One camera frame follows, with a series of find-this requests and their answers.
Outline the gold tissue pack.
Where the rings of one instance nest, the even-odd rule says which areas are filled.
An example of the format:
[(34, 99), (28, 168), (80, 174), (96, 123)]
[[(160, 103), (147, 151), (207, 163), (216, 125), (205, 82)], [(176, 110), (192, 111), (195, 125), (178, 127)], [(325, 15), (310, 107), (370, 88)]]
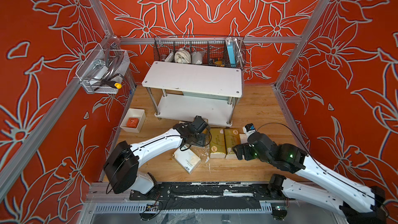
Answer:
[(227, 155), (224, 129), (211, 128), (211, 141), (209, 144), (210, 158), (224, 159)]
[(237, 157), (233, 151), (233, 147), (241, 144), (238, 129), (225, 129), (224, 138), (226, 144), (226, 159), (236, 159)]

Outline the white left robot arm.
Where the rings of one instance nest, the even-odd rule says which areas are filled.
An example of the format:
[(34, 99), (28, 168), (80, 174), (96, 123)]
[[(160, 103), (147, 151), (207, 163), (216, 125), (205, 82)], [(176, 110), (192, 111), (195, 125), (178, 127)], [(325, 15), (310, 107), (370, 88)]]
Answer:
[(114, 194), (133, 190), (145, 195), (156, 182), (150, 173), (139, 171), (142, 165), (172, 149), (185, 151), (184, 147), (205, 147), (210, 140), (210, 126), (201, 116), (196, 116), (192, 122), (178, 123), (152, 139), (134, 144), (120, 142), (103, 166), (108, 179), (107, 188), (111, 188)]

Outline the white tissue pack front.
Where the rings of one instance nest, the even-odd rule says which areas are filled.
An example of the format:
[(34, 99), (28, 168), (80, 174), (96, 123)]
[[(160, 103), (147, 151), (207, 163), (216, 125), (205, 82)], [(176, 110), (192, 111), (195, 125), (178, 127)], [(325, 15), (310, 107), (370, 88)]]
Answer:
[(201, 158), (191, 149), (177, 149), (173, 157), (189, 174), (192, 174), (201, 163)]

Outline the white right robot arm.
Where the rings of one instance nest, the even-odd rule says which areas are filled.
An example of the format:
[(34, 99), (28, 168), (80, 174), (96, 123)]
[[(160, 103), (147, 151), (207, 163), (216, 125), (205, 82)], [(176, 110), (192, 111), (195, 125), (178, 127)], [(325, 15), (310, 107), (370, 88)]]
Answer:
[(247, 142), (232, 148), (238, 160), (258, 159), (317, 184), (312, 187), (273, 174), (268, 184), (271, 195), (316, 205), (345, 217), (350, 224), (387, 222), (387, 213), (382, 208), (385, 192), (380, 187), (362, 185), (324, 168), (306, 151), (292, 144), (277, 145), (267, 135), (257, 131), (250, 131), (246, 136)]

